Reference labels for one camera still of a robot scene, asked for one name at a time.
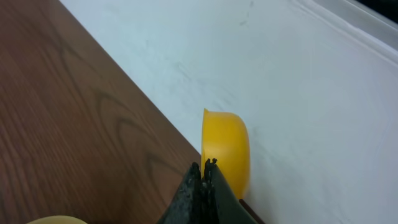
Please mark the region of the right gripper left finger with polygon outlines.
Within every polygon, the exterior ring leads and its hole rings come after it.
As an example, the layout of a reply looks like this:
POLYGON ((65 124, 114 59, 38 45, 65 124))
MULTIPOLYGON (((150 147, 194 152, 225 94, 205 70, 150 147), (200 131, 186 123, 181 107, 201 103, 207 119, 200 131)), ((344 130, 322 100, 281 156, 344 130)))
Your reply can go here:
POLYGON ((199 224, 206 184, 198 163, 193 162, 185 173, 170 205, 157 224, 199 224))

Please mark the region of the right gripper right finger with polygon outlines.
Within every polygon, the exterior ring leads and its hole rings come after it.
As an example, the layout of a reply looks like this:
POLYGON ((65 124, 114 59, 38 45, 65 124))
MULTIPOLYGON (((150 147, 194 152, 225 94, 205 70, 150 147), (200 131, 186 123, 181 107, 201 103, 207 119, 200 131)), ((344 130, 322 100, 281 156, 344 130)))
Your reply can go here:
POLYGON ((257 223, 240 204, 216 162, 216 159, 207 159, 205 162, 204 180, 207 187, 207 198, 203 209, 203 222, 219 224, 257 223))

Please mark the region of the yellow measuring scoop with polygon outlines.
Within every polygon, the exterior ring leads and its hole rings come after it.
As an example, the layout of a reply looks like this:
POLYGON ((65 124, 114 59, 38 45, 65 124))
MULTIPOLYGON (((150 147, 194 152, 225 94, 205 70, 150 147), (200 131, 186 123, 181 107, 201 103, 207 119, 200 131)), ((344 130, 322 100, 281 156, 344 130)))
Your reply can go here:
POLYGON ((250 145, 244 121, 229 112, 204 110, 201 133, 201 171, 207 160, 217 166, 237 199, 243 199, 250 183, 250 145))

